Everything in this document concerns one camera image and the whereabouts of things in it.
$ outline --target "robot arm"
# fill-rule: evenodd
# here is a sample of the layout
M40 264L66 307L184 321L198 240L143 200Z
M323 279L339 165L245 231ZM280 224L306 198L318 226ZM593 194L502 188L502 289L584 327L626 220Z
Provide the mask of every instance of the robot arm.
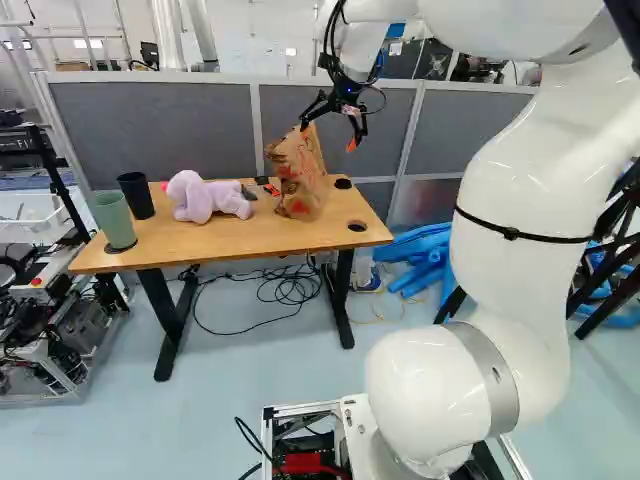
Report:
M608 9L600 0L407 0L389 2L390 12L378 0L327 3L321 18L339 14L331 28L340 71L359 86L349 97L344 79L332 77L336 102L357 105L398 7L417 11L457 50L543 64L538 93L461 183L451 260L475 306L452 324L390 335L367 359L369 402L387 444L414 472L444 478L473 443L544 418L565 394L569 285L611 186L640 150L632 69L640 8L636 0L607 0ZM370 42L357 40L361 28Z

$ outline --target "wooden table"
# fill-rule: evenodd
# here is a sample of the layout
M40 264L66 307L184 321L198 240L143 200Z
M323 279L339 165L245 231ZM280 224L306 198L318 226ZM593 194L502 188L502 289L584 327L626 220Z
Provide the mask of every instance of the wooden table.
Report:
M98 234L71 263L77 274L96 274L136 270L158 321L166 332L154 378L166 381L182 337L189 305L198 286L195 275L185 276L185 286L174 305L161 267L202 264L216 260L271 257L339 250L335 269L322 267L329 286L329 299L342 346L353 348L354 339L346 313L354 248L389 243L393 236L371 209L357 188L337 189L330 175L330 194L321 216L313 222L292 220L273 212L278 200L256 187L258 200L252 202L254 215L249 220L216 213L205 225L173 219L172 205L160 182L149 184L156 209L148 220L134 220L138 236L135 247L119 254L105 253L103 232ZM240 179L254 184L253 179Z

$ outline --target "paper bag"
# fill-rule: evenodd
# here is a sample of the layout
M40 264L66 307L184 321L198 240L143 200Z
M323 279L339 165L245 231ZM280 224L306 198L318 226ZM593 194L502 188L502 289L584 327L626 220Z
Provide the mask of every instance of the paper bag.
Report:
M318 218L329 185L315 124L311 123L304 132L300 132L300 125L294 127L270 144L266 155L281 182L276 213L299 220Z

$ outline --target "stuffed animal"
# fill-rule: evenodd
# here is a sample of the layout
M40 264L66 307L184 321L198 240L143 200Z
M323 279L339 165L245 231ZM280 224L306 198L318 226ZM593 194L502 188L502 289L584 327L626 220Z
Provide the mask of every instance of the stuffed animal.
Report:
M242 220L252 214L251 204L242 195L242 184L236 180L205 182L193 170L182 170L163 189L174 201L173 217L181 222L202 225L217 211Z

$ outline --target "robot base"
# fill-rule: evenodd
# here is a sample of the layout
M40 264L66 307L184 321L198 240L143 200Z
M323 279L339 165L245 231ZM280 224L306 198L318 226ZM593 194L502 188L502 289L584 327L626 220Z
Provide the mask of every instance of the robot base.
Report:
M328 431L328 433L318 434L317 430ZM284 465L287 465L288 460L287 455L282 452L282 445L289 444L293 448L302 448L301 446L306 444L310 446L309 448L313 448L311 447L313 443L308 439L314 439L314 437L317 439L317 450L313 451L321 452L324 458L323 465L331 465L344 472L344 475L333 472L333 476L327 476L327 478L424 480L424 477L418 476L396 458L395 453L379 434L366 394L350 395L329 402L265 407L261 437L266 451L274 457L274 460L277 459L283 472L288 473L287 478L291 480L307 478L306 475L311 473L313 468L299 475L285 470ZM515 478L531 480L531 475L513 448L510 439L503 435L498 438L498 443L513 469ZM273 478L279 478L278 472L272 469L269 459L263 456L262 479L272 480ZM504 480L485 442L474 445L471 459L449 478L451 480Z

